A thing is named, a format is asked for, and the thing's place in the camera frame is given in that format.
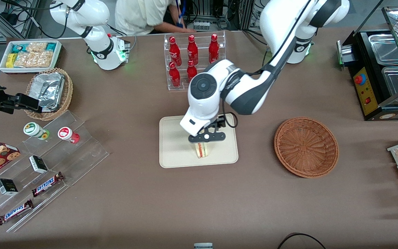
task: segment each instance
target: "person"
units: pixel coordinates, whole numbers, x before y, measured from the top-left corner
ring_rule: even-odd
[[[117,0],[115,25],[127,35],[196,32],[186,28],[183,19],[183,27],[175,25],[179,13],[176,0]]]

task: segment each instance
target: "coca-cola bottle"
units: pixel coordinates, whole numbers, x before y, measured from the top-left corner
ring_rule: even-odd
[[[219,60],[219,44],[218,44],[218,35],[211,35],[210,46],[208,47],[208,61],[213,63]]]
[[[180,87],[180,75],[179,75],[179,71],[176,68],[176,64],[174,62],[170,62],[169,63],[170,66],[170,80],[172,82],[172,85],[174,88],[179,88]]]
[[[196,76],[196,74],[198,74],[198,71],[197,71],[195,64],[192,60],[188,61],[187,74],[188,74],[188,82],[190,82],[191,79],[193,79],[193,77]]]
[[[180,49],[179,46],[176,44],[176,38],[171,36],[169,38],[170,41],[170,57],[177,66],[182,65],[182,59],[180,58]]]
[[[199,63],[198,45],[195,42],[194,35],[188,35],[188,59],[192,60],[195,65]]]

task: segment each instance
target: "small black box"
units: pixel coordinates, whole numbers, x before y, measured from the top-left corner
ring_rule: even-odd
[[[0,191],[5,195],[14,195],[18,192],[13,180],[3,178],[0,178]]]
[[[39,156],[31,156],[29,157],[30,164],[33,167],[33,170],[35,170],[38,173],[44,174],[47,172],[47,166],[44,163],[43,159]]]

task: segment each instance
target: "brown table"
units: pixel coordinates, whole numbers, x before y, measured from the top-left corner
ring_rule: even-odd
[[[82,39],[64,39],[60,67],[74,84],[70,110],[111,153],[16,233],[0,230],[0,248],[271,249],[289,233],[309,233],[327,248],[398,248],[398,172],[386,148],[398,121],[365,122],[352,80],[336,66],[335,41],[350,28],[319,30],[311,53],[287,65],[264,105],[239,116],[235,164],[164,169],[159,120],[184,115],[185,92],[169,92],[163,35],[141,36],[128,64],[103,71]],[[264,46],[227,32],[227,58],[260,67]],[[7,93],[31,75],[0,75]],[[340,157],[323,178],[289,173],[272,147],[277,127],[315,118],[336,136]],[[0,113],[0,141],[17,145],[32,121]]]

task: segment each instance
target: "wicker basket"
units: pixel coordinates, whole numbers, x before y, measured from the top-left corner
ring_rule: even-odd
[[[289,171],[305,178],[327,175],[339,158],[339,146],[331,131],[305,117],[288,119],[279,126],[274,149]]]
[[[60,68],[54,68],[51,70],[41,72],[41,74],[51,74],[51,73],[60,73],[63,76],[65,76],[64,89],[62,90],[62,96],[59,104],[60,108],[56,112],[43,112],[43,113],[37,113],[26,110],[25,112],[30,118],[35,118],[43,121],[54,120],[55,118],[58,118],[60,115],[62,115],[70,105],[73,93],[72,79],[70,79],[68,74]],[[32,86],[33,79],[30,81],[30,84],[27,86],[26,95],[28,95],[30,92],[30,87]]]

